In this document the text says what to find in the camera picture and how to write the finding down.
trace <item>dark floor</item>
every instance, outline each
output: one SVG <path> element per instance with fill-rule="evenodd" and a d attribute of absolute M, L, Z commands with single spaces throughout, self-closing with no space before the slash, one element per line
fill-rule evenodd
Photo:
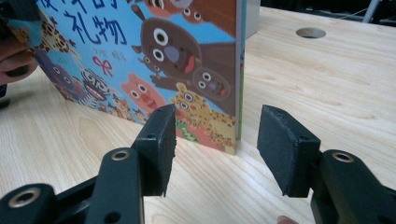
<path fill-rule="evenodd" d="M 362 21 L 371 0 L 262 0 L 262 7 Z M 396 27 L 396 1 L 382 0 L 370 23 Z"/>

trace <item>light wood tabletop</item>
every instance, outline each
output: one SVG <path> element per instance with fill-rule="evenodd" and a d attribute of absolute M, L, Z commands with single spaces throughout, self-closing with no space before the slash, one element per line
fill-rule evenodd
<path fill-rule="evenodd" d="M 302 38 L 304 27 L 326 32 Z M 177 139 L 165 198 L 145 198 L 147 223 L 313 223 L 308 199 L 283 197 L 256 146 L 262 105 L 360 157 L 396 189 L 396 29 L 261 8 L 246 45 L 242 140 L 236 155 Z M 40 69 L 8 86 L 0 110 L 0 197 L 30 183 L 56 193 L 97 175 L 102 157 L 142 126 L 64 100 Z"/>

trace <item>black wristband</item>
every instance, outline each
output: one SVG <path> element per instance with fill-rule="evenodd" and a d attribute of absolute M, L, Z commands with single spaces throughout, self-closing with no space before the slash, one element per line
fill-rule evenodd
<path fill-rule="evenodd" d="M 6 95 L 7 92 L 7 84 L 4 84 L 3 86 L 0 86 L 0 98 Z"/>

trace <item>children's picture book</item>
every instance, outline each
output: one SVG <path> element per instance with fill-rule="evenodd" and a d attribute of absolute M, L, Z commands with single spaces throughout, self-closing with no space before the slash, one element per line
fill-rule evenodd
<path fill-rule="evenodd" d="M 3 18 L 64 99 L 145 124 L 177 107 L 177 136 L 235 153 L 245 0 L 35 1 Z"/>

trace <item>black robotic claw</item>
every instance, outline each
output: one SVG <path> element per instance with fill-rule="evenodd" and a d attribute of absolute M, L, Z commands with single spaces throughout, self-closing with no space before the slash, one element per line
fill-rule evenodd
<path fill-rule="evenodd" d="M 283 194 L 307 197 L 317 223 L 396 223 L 396 191 L 356 156 L 319 151 L 320 140 L 289 113 L 262 107 L 258 150 Z"/>
<path fill-rule="evenodd" d="M 103 157 L 98 176 L 58 195 L 46 184 L 11 191 L 0 201 L 0 223 L 144 223 L 143 196 L 165 194 L 175 147 L 175 107 L 166 105 L 131 147 Z"/>

